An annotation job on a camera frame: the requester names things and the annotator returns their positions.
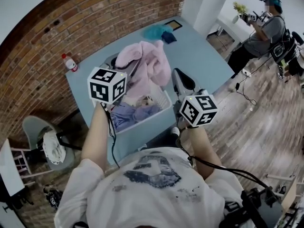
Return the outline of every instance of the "hand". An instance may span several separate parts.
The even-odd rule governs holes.
[[[248,24],[254,26],[254,25],[256,25],[257,23],[256,23],[256,21],[250,20],[250,21],[248,22]]]

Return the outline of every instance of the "pink towel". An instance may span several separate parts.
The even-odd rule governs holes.
[[[116,59],[116,67],[124,67],[132,60],[141,59],[135,75],[130,80],[129,97],[140,97],[150,93],[149,79],[159,86],[168,84],[171,69],[161,40],[151,44],[146,41],[125,47]]]

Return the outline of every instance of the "table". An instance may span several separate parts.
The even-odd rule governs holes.
[[[177,41],[164,45],[164,51],[171,69],[179,68],[188,76],[196,79],[201,88],[213,93],[233,75],[233,71],[220,54],[182,18],[173,17],[160,21],[158,24],[164,24],[173,19],[179,22],[182,27],[173,32]],[[88,95],[87,77],[94,67],[100,66],[107,57],[120,52],[125,46],[141,40],[149,41],[142,37],[144,29],[135,31],[107,45],[83,60],[76,72],[70,71],[66,73],[75,101],[88,126],[91,123],[94,107]],[[163,90],[167,91],[173,103],[177,101],[171,80],[167,86],[163,87]],[[138,127],[117,135],[114,147],[115,158],[117,161],[121,160],[165,131],[175,122],[172,108],[172,110],[167,110],[164,114],[160,114]],[[112,139],[109,138],[107,158],[111,164],[114,162],[111,154],[112,143]]]
[[[24,189],[8,139],[6,139],[0,150],[0,174],[10,196]]]
[[[223,14],[218,16],[216,23],[234,39],[233,44],[223,55],[224,58],[227,58],[239,43],[245,42],[249,38],[250,34],[254,32],[254,28],[248,26],[242,19],[238,19],[234,24],[232,23],[232,18],[227,18]]]

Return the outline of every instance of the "black wire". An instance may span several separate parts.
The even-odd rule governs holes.
[[[115,143],[116,143],[116,132],[115,132],[115,128],[114,128],[114,125],[113,125],[113,122],[112,122],[112,119],[111,119],[111,115],[108,111],[106,111],[102,105],[102,103],[100,103],[101,107],[103,108],[104,112],[105,112],[105,115],[107,116],[107,121],[108,121],[108,125],[109,125],[109,134],[110,136],[113,138],[113,144],[112,144],[112,158],[115,162],[115,164],[118,166],[118,168],[120,168],[119,164],[117,163],[116,159],[115,159],[115,156],[114,156],[114,146],[115,146]]]
[[[245,81],[244,81],[244,84],[243,84],[243,93],[240,93],[236,90],[236,92],[242,96],[244,96],[244,98],[246,100],[248,100],[252,105],[257,105],[257,101],[255,99],[249,99],[249,97],[247,95],[245,95],[244,93],[244,88],[245,88],[245,82],[246,82],[246,79],[248,78],[248,76],[246,75],[246,78],[245,78]]]
[[[269,59],[271,59],[271,58],[272,58],[272,57],[268,58],[261,66],[263,66],[263,65],[264,65]],[[246,77],[245,77],[241,82],[239,82],[239,84],[240,84],[240,83],[242,83],[242,82],[244,81],[242,93],[241,93],[241,92],[238,92],[238,90],[236,90],[236,92],[237,92],[238,94],[244,96],[244,98],[245,98],[246,100],[248,100],[252,105],[257,105],[257,101],[256,101],[255,99],[249,99],[249,97],[248,97],[247,95],[245,95],[245,93],[244,93],[245,82],[246,82],[246,79],[247,79],[250,75],[254,74],[257,70],[259,70],[261,66],[259,66],[255,71],[253,71],[253,72],[250,73],[249,75],[246,75]]]
[[[185,129],[181,130],[180,131],[180,135],[178,137],[178,139],[176,140],[176,145],[181,148],[187,155],[188,155],[188,160],[189,162],[191,163],[191,166],[193,166],[193,160],[192,159],[195,159],[197,161],[199,161],[200,163],[204,164],[204,165],[207,165],[209,167],[212,167],[214,169],[218,169],[218,170],[223,170],[223,171],[229,171],[235,175],[238,175],[238,176],[241,176],[241,177],[244,177],[250,181],[253,181],[259,185],[261,185],[263,188],[268,188],[268,186],[263,183],[259,178],[257,178],[255,175],[251,174],[250,172],[248,171],[244,171],[244,170],[239,170],[239,169],[232,169],[232,168],[224,168],[224,167],[221,167],[221,166],[218,166],[218,165],[215,165],[215,164],[212,164],[208,161],[203,161],[202,159],[196,157],[196,156],[191,156],[181,145],[180,143],[180,139],[181,139],[181,133],[184,131]]]
[[[270,58],[268,58],[261,66],[263,66],[271,58],[272,58],[272,56]],[[257,70],[260,69],[261,66],[259,66],[255,71],[253,71],[252,73],[250,73],[247,77],[249,77],[250,75],[254,74]]]
[[[120,168],[118,162],[116,161],[115,159],[115,156],[114,156],[114,146],[115,146],[115,143],[116,143],[116,132],[115,132],[115,129],[114,129],[114,125],[113,125],[113,122],[112,122],[112,119],[110,117],[110,122],[111,122],[111,125],[112,125],[112,128],[113,128],[113,133],[114,133],[114,136],[112,135],[112,133],[110,133],[110,135],[112,135],[112,138],[113,138],[113,144],[112,144],[112,158],[115,162],[115,164],[117,165],[118,168]]]

